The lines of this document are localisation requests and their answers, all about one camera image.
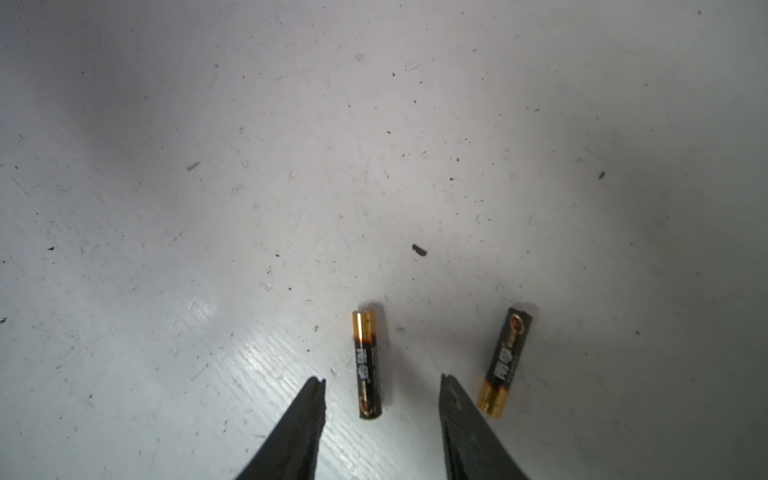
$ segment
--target dirt particle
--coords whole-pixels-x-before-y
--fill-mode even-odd
[[[427,256],[427,251],[424,250],[423,248],[421,248],[420,246],[416,245],[415,243],[413,245],[411,245],[411,248],[413,249],[414,252],[418,253],[422,257],[426,257]]]

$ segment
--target chinese character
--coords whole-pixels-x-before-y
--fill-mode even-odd
[[[510,363],[512,361],[512,351],[503,346],[501,352],[498,353],[498,359],[502,363]]]
[[[504,380],[507,378],[508,371],[509,371],[509,365],[505,365],[504,363],[498,362],[496,363],[496,368],[493,369],[493,374],[496,375],[498,378]]]
[[[358,365],[357,366],[357,376],[360,377],[361,380],[368,380],[368,366],[367,365]]]

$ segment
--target scratched white surface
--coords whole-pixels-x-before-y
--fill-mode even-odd
[[[0,478],[232,478],[312,375],[318,478],[444,478],[513,303],[533,480],[765,478],[764,2],[0,9]]]

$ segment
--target cylindrical battery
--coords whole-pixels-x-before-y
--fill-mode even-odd
[[[360,418],[373,420],[382,414],[379,358],[376,355],[376,316],[373,310],[358,310],[352,314],[352,323],[355,332]]]
[[[495,419],[500,418],[504,412],[509,386],[518,367],[520,353],[532,320],[530,315],[521,310],[511,308],[507,312],[502,334],[493,352],[491,367],[485,374],[485,382],[478,397],[478,407]]]

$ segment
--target small black crumb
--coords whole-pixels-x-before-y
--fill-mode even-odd
[[[411,248],[413,249],[414,252],[418,253],[422,257],[427,256],[427,251],[421,248],[420,246],[416,245],[415,243],[411,246]]]

